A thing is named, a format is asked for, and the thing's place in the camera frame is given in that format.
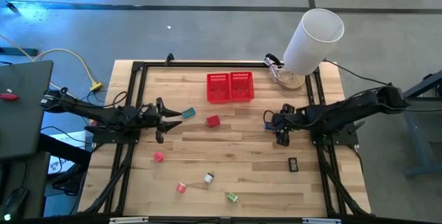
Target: wooden table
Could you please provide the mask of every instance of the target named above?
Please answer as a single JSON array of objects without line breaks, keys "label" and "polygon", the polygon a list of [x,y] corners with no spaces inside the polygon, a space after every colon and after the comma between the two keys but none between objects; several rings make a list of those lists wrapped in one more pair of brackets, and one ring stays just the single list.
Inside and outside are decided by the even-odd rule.
[{"label": "wooden table", "polygon": [[[107,104],[127,90],[132,62],[115,61]],[[344,99],[338,69],[328,63],[322,63],[320,69],[326,102]],[[253,73],[255,99],[209,104],[206,74],[229,71]],[[162,97],[164,105],[175,111],[193,106],[196,116],[183,120],[166,134],[164,144],[156,143],[155,130],[142,131],[135,147],[124,215],[326,216],[318,157],[310,145],[309,132],[290,133],[290,146],[282,147],[276,144],[272,132],[264,130],[262,122],[265,110],[279,111],[284,103],[307,106],[305,85],[298,91],[284,91],[270,80],[265,68],[149,68],[143,103],[155,102],[157,97]],[[205,122],[212,115],[220,116],[221,125],[210,129]],[[86,209],[108,182],[114,151],[114,144],[105,144],[92,155],[79,210]],[[156,151],[164,154],[163,162],[153,160]],[[369,212],[358,158],[348,147],[336,147],[336,155],[344,186]],[[289,172],[290,157],[297,157],[299,172]],[[215,179],[207,185],[204,176],[210,171],[214,171]],[[175,188],[183,180],[187,189],[180,194]],[[240,202],[227,200],[229,192],[238,195]],[[338,209],[333,187],[331,194]]]}]

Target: red basket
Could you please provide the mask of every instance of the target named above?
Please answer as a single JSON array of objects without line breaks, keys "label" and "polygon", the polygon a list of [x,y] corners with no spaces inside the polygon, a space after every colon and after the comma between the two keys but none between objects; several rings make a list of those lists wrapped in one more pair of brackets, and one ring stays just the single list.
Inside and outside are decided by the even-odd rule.
[{"label": "red basket", "polygon": [[207,101],[226,103],[230,101],[229,74],[207,74]]},{"label": "red basket", "polygon": [[233,101],[248,102],[255,97],[251,72],[230,73],[230,98]]}]

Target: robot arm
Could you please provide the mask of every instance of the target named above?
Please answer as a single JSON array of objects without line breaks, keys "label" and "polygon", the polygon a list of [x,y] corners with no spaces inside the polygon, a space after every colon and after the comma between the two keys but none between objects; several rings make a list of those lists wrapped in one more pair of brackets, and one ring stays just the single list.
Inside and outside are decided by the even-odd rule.
[{"label": "robot arm", "polygon": [[334,104],[306,106],[296,112],[293,106],[284,104],[282,110],[273,115],[271,125],[276,130],[276,142],[289,146],[289,131],[331,133],[375,113],[401,113],[406,106],[399,88],[382,86]]},{"label": "robot arm", "polygon": [[40,102],[44,111],[49,113],[74,113],[85,118],[96,120],[95,127],[85,127],[92,133],[96,131],[129,132],[144,128],[157,128],[156,140],[163,143],[163,133],[181,124],[181,121],[165,122],[162,117],[179,116],[181,113],[168,110],[162,99],[157,98],[156,105],[147,104],[136,109],[134,106],[103,107],[89,104],[69,96],[67,88],[60,91],[47,90]]}]

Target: small black box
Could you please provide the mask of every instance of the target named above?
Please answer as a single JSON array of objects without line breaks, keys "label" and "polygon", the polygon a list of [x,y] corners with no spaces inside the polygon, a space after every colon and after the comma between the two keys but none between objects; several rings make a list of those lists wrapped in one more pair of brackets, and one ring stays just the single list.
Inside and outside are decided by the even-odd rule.
[{"label": "small black box", "polygon": [[290,172],[298,172],[298,161],[296,158],[289,158]]}]

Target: concrete floor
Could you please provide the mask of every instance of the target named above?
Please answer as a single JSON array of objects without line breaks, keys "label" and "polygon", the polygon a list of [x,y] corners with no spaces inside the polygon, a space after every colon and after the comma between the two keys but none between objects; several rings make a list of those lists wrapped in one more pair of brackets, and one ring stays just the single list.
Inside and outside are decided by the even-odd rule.
[{"label": "concrete floor", "polygon": [[[307,0],[42,0],[83,3],[188,6],[308,6]],[[318,7],[440,8],[440,0],[316,0]],[[282,57],[301,12],[192,12],[23,9],[16,15],[0,8],[0,33],[26,48],[67,48],[81,55],[94,77],[107,83],[115,59],[263,59]],[[442,15],[339,14],[345,35],[328,59],[367,77],[406,90],[423,76],[442,69]],[[24,57],[2,57],[26,62]],[[52,53],[52,80],[84,96],[90,82],[68,54]],[[346,95],[373,84],[341,72]],[[378,216],[442,222],[442,175],[405,178],[417,163],[400,115],[375,115],[358,130],[365,182]],[[80,117],[45,114],[44,126],[78,131]],[[49,198],[45,215],[65,214]]]}]

